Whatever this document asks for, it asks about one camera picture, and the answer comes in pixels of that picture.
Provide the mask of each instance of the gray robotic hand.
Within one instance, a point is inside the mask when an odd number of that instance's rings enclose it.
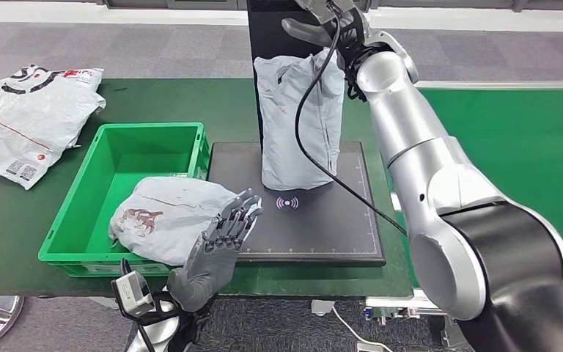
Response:
[[[186,312],[195,312],[232,280],[245,237],[262,214],[251,188],[230,200],[202,232],[183,268],[169,273],[167,289]]]

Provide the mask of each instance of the gray plastic bag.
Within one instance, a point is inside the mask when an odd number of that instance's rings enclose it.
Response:
[[[312,189],[331,182],[299,149],[295,139],[295,115],[301,97],[328,53],[302,59],[277,56],[256,58],[258,96],[262,113],[262,184],[272,190]],[[299,131],[307,152],[336,174],[342,129],[344,73],[331,57],[319,83],[301,112]]]
[[[183,265],[202,231],[234,197],[212,182],[146,177],[111,217],[108,236],[143,258]]]

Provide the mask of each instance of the black platform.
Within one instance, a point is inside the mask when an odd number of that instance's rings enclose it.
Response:
[[[359,142],[340,145],[338,176],[372,201]],[[385,263],[375,214],[336,183],[311,190],[262,185],[260,143],[215,143],[208,180],[236,193],[251,187],[264,214],[243,244],[241,262]]]

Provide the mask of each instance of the green bin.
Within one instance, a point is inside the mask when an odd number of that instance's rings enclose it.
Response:
[[[119,261],[147,276],[171,267],[113,249],[108,222],[148,176],[206,180],[210,147],[198,122],[108,124],[98,129],[37,257],[74,277],[119,276]]]

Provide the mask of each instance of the green table surface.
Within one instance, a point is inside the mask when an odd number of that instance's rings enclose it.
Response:
[[[110,278],[76,279],[37,259],[37,252],[99,126],[110,122],[202,122],[210,143],[259,141],[251,79],[106,79],[98,91],[107,107],[31,190],[0,177],[0,294],[112,296]],[[342,139],[363,142],[372,193],[394,215],[369,109],[348,102]],[[269,265],[236,268],[224,294],[241,296],[410,296],[402,238],[379,223],[384,267]],[[148,278],[161,288],[164,278]]]
[[[470,159],[505,193],[547,217],[563,236],[563,89],[422,90]],[[31,190],[0,178],[0,294],[110,296],[109,279],[75,279],[37,251],[98,126],[109,122],[201,121],[210,142],[256,141],[251,79],[107,79],[107,108],[90,118],[82,148],[68,150]],[[345,102],[342,139],[361,141],[375,202],[392,214],[369,109]],[[262,296],[409,296],[404,241],[379,223],[383,268],[249,266],[223,293]],[[162,278],[150,279],[159,288]]]

